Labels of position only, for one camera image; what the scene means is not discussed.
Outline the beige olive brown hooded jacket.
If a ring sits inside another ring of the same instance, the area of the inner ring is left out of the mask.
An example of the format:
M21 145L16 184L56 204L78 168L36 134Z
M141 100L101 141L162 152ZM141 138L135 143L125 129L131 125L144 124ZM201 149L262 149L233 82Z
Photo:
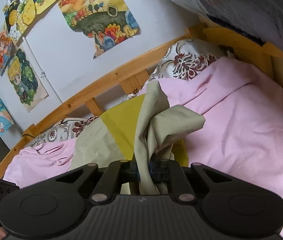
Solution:
M152 81L144 93L105 111L81 132L71 169L88 163L107 167L113 161L134 159L141 194L165 194L165 183L151 179L150 161L171 159L187 165L186 151L174 152L173 145L202 129L204 123L204 116L182 105L171 106L160 83Z

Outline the floral satin pillow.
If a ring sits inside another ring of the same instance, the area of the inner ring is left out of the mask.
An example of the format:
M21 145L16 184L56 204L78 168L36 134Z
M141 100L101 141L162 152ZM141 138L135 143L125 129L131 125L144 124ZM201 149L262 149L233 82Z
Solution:
M190 81L225 55L216 44L199 39L180 40L168 48L141 86L145 87L152 80L168 77Z

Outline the blond anime boy poster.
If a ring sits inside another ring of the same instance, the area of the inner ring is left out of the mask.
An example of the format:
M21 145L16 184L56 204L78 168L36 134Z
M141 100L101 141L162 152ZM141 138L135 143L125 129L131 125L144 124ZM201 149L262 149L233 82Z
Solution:
M28 113L48 96L25 51L21 48L18 48L10 59L7 74L20 102Z

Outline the orange-haired girl poster top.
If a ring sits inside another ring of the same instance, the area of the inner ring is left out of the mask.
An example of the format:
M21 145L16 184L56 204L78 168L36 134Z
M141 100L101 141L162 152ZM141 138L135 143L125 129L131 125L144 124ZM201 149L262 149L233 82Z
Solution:
M0 76L3 75L8 61L11 58L13 42L5 28L0 31Z

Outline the landscape painting poster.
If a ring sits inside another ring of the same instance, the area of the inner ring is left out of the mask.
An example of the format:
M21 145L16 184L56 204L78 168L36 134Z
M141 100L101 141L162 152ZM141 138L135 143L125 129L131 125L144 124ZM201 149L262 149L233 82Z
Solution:
M60 0L68 24L94 40L94 58L136 35L139 25L124 0Z

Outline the wooden bed frame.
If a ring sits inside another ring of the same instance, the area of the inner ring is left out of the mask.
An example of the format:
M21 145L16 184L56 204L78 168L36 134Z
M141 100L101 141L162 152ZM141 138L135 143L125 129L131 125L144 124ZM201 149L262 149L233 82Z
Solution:
M181 39L198 38L220 46L231 47L239 60L257 66L283 88L283 51L269 42L260 46L237 32L222 27L205 17L201 17L200 21L200 23L186 29L185 35L181 36ZM24 131L22 139L1 161L0 178L3 178L4 172L13 157L30 142L32 137L46 131L61 119L69 116L72 111L86 105L93 115L101 115L103 109L98 105L96 96L116 85L120 85L126 94L131 94L140 89L149 77L146 71L147 68L157 63L164 56L167 49L177 41L177 38L170 40L121 65L73 95L61 106L45 116L38 124L31 124Z

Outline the yellow cartoon poster strip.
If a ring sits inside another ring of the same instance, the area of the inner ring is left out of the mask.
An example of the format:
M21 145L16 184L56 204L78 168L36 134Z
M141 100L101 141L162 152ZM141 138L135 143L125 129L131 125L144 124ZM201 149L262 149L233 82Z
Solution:
M59 0L7 0L0 38L17 44Z

